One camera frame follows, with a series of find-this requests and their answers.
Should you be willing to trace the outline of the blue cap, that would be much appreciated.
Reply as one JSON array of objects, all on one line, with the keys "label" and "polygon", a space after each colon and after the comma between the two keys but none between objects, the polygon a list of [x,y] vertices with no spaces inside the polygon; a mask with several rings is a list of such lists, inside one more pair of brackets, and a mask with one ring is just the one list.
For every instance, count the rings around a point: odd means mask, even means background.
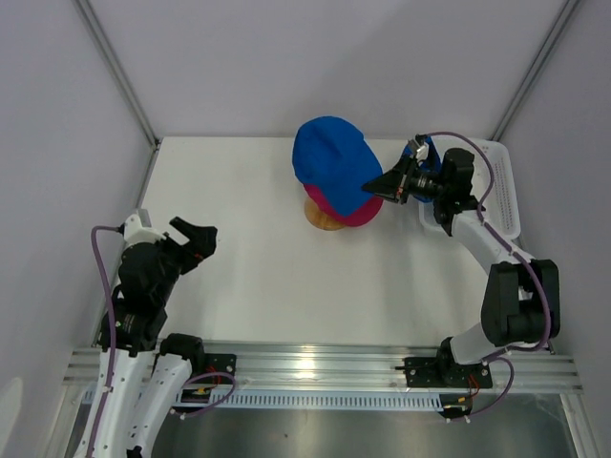
[{"label": "blue cap", "polygon": [[303,185],[317,187],[342,217],[373,198],[363,186],[383,174],[363,133],[349,121],[331,115],[313,118],[298,129],[292,165],[296,178]]},{"label": "blue cap", "polygon": [[407,145],[405,146],[401,156],[402,159],[409,159],[411,161],[411,164],[413,164],[412,169],[414,170],[412,175],[415,177],[436,175],[441,170],[441,158],[437,152],[432,137],[430,135],[425,136],[427,137],[426,141],[429,145],[429,155],[427,159],[425,159],[423,162],[417,162],[414,160],[407,151]]}]

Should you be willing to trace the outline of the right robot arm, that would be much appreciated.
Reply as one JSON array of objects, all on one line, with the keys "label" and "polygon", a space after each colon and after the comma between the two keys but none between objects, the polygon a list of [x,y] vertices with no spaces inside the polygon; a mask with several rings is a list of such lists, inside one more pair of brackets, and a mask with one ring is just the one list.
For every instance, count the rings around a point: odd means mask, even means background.
[{"label": "right robot arm", "polygon": [[474,154],[451,148],[438,171],[423,170],[415,155],[404,154],[362,187],[393,203],[429,198],[435,221],[488,276],[479,322],[445,339],[434,356],[407,357],[400,365],[409,388],[489,388],[488,364],[511,351],[538,351],[559,332],[558,267],[531,257],[496,231],[473,194],[473,175]]}]

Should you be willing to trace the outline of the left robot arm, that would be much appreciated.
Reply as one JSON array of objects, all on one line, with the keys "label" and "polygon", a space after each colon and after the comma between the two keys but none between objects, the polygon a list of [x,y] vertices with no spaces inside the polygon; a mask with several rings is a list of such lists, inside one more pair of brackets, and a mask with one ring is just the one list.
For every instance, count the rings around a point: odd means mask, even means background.
[{"label": "left robot arm", "polygon": [[179,389],[205,373],[200,338],[159,334],[174,286],[215,253],[218,230],[179,217],[170,224],[185,236],[184,243],[154,229],[143,209],[110,229],[123,237],[125,247],[117,285],[110,284],[103,266],[98,268],[106,314],[97,338],[95,396],[78,457],[150,456]]}]

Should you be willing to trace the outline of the wooden hat stand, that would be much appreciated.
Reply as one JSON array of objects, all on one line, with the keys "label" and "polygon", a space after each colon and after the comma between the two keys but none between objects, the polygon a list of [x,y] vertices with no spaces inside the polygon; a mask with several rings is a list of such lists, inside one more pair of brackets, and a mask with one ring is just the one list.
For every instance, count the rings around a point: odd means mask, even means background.
[{"label": "wooden hat stand", "polygon": [[314,227],[324,231],[338,231],[346,226],[322,211],[314,200],[307,198],[304,204],[306,220]]}]

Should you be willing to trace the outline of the white plastic basket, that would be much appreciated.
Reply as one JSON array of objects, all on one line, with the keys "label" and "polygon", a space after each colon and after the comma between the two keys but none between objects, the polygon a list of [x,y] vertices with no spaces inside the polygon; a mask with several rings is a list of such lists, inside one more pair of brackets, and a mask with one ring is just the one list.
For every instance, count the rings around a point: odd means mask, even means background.
[{"label": "white plastic basket", "polygon": [[[452,135],[435,135],[432,140],[440,155],[441,163],[443,156],[451,148],[462,148],[474,155],[472,194],[481,200],[492,180],[485,160],[475,147]],[[483,200],[486,219],[503,237],[515,240],[520,235],[521,227],[509,152],[498,142],[479,138],[471,138],[471,142],[487,157],[493,170],[493,187]]]}]

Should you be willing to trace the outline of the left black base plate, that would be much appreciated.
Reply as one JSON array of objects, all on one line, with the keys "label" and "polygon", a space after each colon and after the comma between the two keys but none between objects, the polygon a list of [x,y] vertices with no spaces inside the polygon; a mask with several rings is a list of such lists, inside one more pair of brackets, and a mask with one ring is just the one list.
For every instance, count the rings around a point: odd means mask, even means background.
[{"label": "left black base plate", "polygon": [[234,376],[236,374],[238,357],[230,353],[208,353],[204,357],[203,371],[205,373],[218,373],[213,377],[213,383],[217,385],[229,384],[230,379],[226,373]]}]

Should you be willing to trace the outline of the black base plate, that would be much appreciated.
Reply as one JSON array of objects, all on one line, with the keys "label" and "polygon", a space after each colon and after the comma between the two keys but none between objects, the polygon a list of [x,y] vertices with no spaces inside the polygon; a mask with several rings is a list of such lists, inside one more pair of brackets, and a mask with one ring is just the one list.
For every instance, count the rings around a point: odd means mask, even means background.
[{"label": "black base plate", "polygon": [[208,353],[204,357],[203,371],[205,373],[218,373],[213,377],[213,383],[217,385],[229,384],[230,379],[226,373],[234,376],[236,374],[238,357],[230,353]]},{"label": "black base plate", "polygon": [[439,357],[407,357],[394,369],[405,375],[407,387],[493,387],[491,371],[483,364],[456,364]]}]

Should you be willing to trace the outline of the aluminium mounting rail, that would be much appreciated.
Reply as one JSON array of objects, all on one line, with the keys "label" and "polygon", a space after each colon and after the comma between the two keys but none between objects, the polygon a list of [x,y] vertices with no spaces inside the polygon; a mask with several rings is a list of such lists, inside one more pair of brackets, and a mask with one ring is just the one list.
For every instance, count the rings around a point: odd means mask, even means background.
[{"label": "aluminium mounting rail", "polygon": [[[433,357],[434,347],[231,343],[206,341],[207,353],[237,356],[240,390],[394,391],[407,387],[396,368],[407,357]],[[513,394],[581,394],[574,360],[549,352],[513,352]]]}]

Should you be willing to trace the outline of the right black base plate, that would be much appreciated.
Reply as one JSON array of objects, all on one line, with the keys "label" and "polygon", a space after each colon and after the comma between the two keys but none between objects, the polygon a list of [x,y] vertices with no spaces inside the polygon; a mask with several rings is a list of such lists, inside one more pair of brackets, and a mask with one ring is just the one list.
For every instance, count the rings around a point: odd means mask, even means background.
[{"label": "right black base plate", "polygon": [[407,357],[394,369],[405,375],[407,387],[493,387],[491,371],[483,364],[456,364],[439,357]]}]

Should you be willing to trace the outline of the left frame post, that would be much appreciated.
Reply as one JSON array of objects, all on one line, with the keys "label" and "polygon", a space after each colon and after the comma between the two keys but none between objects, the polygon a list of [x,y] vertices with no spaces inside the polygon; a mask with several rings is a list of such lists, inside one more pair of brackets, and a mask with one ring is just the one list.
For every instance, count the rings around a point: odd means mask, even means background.
[{"label": "left frame post", "polygon": [[94,5],[88,0],[74,0],[72,4],[80,16],[80,19],[97,49],[107,72],[114,81],[116,88],[127,107],[130,115],[152,149],[159,144],[158,136],[145,113],[137,96],[135,88],[116,53],[108,33],[102,25]]}]

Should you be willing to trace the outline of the frame post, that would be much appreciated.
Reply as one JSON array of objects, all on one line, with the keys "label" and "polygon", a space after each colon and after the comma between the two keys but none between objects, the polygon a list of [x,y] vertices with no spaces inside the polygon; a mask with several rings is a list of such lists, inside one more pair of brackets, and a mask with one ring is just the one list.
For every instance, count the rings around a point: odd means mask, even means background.
[{"label": "frame post", "polygon": [[137,96],[135,88],[116,53],[108,33],[102,25],[94,5],[88,0],[74,0],[72,4],[80,16],[80,19],[97,49],[107,72],[114,81],[116,88],[127,107],[130,115],[152,149],[159,144],[158,136],[145,113]]},{"label": "frame post", "polygon": [[566,0],[561,3],[551,26],[538,45],[534,57],[521,77],[498,122],[495,124],[492,133],[489,135],[491,141],[500,141],[507,133],[521,108],[535,89],[538,80],[543,75],[546,66],[550,63],[563,36],[569,30],[583,4],[584,1],[582,0]]}]

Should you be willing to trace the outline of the right frame post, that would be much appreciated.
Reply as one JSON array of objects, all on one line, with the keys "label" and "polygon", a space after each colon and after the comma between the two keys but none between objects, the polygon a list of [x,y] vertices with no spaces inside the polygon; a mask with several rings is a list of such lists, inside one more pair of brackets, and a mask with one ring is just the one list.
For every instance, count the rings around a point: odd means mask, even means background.
[{"label": "right frame post", "polygon": [[584,1],[582,0],[566,0],[561,3],[551,26],[538,45],[534,57],[521,77],[498,122],[495,124],[492,133],[489,135],[491,141],[500,141],[507,133],[521,108],[535,89],[538,80],[543,75],[546,66],[550,63],[563,36],[569,30],[583,4]]}]

